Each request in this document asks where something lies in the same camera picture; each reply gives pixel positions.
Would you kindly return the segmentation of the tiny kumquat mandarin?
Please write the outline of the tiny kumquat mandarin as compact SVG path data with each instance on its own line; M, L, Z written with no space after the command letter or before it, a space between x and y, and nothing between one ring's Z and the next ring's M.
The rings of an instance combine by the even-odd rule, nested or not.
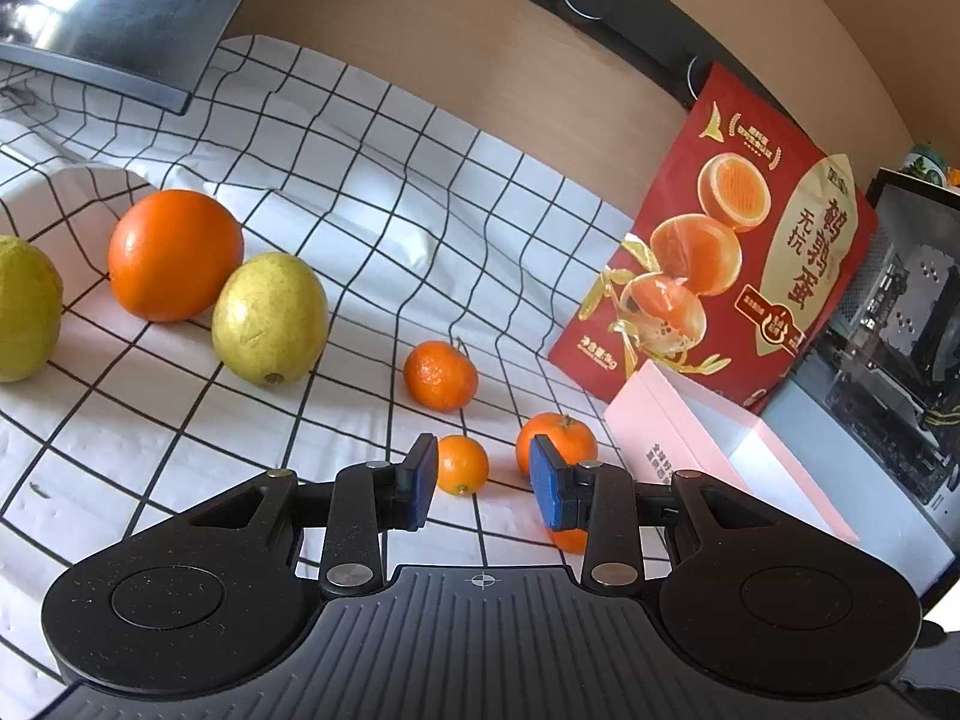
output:
M487 483L490 461L477 440L446 436L438 442L438 486L453 496L470 496Z

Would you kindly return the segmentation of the green lemon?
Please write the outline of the green lemon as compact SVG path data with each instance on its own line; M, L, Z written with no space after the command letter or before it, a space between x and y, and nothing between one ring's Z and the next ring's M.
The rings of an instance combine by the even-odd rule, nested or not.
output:
M259 387L296 382L329 335L324 288L295 255L267 252L229 277L215 304L212 341L235 376Z
M41 371L59 341L64 283L36 245L2 236L0 376L20 382Z

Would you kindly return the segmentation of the large orange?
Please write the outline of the large orange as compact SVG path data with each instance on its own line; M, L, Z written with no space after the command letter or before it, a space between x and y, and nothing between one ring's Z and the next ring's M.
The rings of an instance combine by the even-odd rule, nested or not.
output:
M122 309L171 323L215 304L242 259L235 216L205 193L168 188L135 203L116 224L107 270Z

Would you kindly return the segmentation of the mandarin behind group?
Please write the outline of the mandarin behind group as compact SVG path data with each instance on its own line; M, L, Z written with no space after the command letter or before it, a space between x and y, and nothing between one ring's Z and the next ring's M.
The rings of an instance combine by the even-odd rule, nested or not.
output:
M517 436L516 463L524 476L529 474L529 452L535 436L548 437L568 465L599 458L597 440L584 422L563 413L540 413L530 418Z

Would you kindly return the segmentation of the pink gift box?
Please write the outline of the pink gift box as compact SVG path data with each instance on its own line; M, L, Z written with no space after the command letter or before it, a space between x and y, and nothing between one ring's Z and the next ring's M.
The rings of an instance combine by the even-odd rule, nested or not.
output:
M846 543L857 541L771 427L701 383L647 361L605 408L604 421L638 481L703 472Z

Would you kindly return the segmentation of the stemmed mandarin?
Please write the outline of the stemmed mandarin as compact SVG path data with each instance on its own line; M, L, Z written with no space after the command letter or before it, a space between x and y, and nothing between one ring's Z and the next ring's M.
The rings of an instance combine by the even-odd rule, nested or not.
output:
M413 401L430 410L459 411L477 394L477 367L445 341L425 341L405 359L404 382Z

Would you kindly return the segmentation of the white grid tablecloth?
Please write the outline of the white grid tablecloth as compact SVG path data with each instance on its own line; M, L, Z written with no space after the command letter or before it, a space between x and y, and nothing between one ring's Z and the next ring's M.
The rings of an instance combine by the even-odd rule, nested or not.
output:
M2 388L2 712L64 684L41 629L86 556L260 473L325 483L455 447L382 561L578 567L517 461L539 416L620 460L547 358L628 218L441 107L265 36L182 114L2 70L2 238L62 282L59 339Z

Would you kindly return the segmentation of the red snack bag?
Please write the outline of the red snack bag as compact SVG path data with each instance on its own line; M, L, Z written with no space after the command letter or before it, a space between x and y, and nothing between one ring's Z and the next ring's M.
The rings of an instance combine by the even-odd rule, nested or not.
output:
M654 361L757 411L827 323L877 226L846 154L823 153L713 65L548 359L602 401Z

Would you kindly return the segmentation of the glass computer case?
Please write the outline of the glass computer case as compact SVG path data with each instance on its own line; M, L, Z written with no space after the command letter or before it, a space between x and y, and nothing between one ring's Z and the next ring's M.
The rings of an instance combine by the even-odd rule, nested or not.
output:
M958 580L958 197L882 169L867 202L866 258L763 417L934 608Z

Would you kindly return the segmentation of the black monitor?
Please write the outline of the black monitor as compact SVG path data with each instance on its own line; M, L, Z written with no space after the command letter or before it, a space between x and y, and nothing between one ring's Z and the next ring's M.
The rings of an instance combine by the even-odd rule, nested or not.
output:
M2 59L174 114L242 0L2 0Z

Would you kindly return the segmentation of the black wall bracket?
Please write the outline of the black wall bracket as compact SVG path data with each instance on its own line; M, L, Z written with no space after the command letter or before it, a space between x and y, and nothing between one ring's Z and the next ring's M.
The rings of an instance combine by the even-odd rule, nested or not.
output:
M711 32L670 0L529 0L618 55L692 109L709 70L720 65L779 114L778 99Z

